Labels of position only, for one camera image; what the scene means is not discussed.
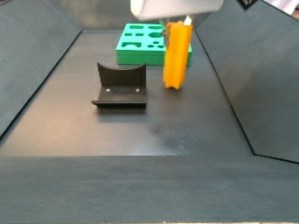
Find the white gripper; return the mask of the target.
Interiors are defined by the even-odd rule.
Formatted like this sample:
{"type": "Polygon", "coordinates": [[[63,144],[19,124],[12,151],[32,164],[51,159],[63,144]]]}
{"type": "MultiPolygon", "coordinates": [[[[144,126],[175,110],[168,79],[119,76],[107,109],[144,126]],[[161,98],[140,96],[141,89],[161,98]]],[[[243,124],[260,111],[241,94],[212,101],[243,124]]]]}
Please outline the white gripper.
{"type": "Polygon", "coordinates": [[[168,18],[187,16],[183,24],[191,25],[189,15],[217,11],[224,0],[129,0],[131,12],[141,20],[159,19],[163,36],[167,36],[168,18]]]}

